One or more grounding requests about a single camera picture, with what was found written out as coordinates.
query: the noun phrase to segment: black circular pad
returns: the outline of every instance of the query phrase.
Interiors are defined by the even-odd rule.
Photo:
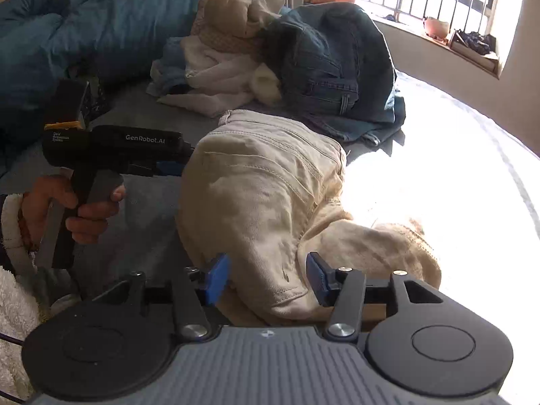
[[[38,390],[63,400],[95,401],[155,379],[172,344],[166,331],[133,306],[85,302],[35,329],[22,359]]]
[[[513,358],[503,332],[449,299],[403,302],[369,334],[365,355],[391,382],[442,398],[497,390]]]
[[[435,361],[452,362],[469,356],[475,342],[473,337],[457,327],[428,326],[415,332],[412,346],[421,355]]]

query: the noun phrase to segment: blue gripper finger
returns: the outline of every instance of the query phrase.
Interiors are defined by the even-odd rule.
[[[323,307],[333,306],[341,290],[341,285],[335,280],[335,270],[319,253],[312,252],[306,257],[306,273],[319,304]]]
[[[229,279],[231,260],[227,254],[219,254],[213,260],[211,269],[206,273],[205,278],[205,300],[206,305],[215,304],[221,293],[225,289]]]
[[[184,165],[176,161],[158,161],[156,163],[157,174],[161,176],[181,177]]]

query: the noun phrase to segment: finger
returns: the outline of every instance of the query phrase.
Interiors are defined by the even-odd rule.
[[[113,190],[111,194],[111,199],[118,203],[119,201],[123,200],[126,196],[126,188],[122,184],[121,186],[118,186],[116,189]]]
[[[27,222],[44,220],[49,210],[50,198],[56,199],[64,207],[75,208],[77,196],[71,188],[71,183],[61,175],[39,177],[34,183],[32,192],[23,202],[23,213]]]
[[[81,245],[88,245],[90,243],[98,243],[98,236],[85,233],[73,233],[71,235],[73,240]]]
[[[107,221],[90,221],[81,217],[68,217],[66,228],[73,233],[97,236],[107,229]]]
[[[117,202],[102,201],[92,204],[85,204],[79,207],[77,214],[80,217],[91,219],[94,221],[107,219],[118,213],[120,205]]]

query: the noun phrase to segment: wall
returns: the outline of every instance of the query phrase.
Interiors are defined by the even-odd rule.
[[[446,91],[540,155],[540,0],[523,0],[506,65],[496,79],[410,32],[377,23],[398,70]]]
[[[523,0],[498,0],[495,14],[491,17],[490,33],[497,38],[499,69],[503,69],[514,42],[517,21],[521,13]]]

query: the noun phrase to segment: mattress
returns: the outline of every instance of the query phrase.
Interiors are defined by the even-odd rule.
[[[146,81],[125,86],[96,124],[168,129],[192,144],[218,119],[155,102]],[[540,403],[534,272],[540,252],[540,160],[493,121],[427,83],[399,74],[407,120],[377,151],[345,149],[344,206],[361,224],[415,217],[442,268],[441,291],[503,330],[514,364],[501,390],[512,404]],[[55,170],[39,146],[0,179],[0,193],[27,190]],[[128,194],[99,245],[81,249],[89,294],[130,272],[160,279],[189,264],[176,234],[180,179],[126,176]]]

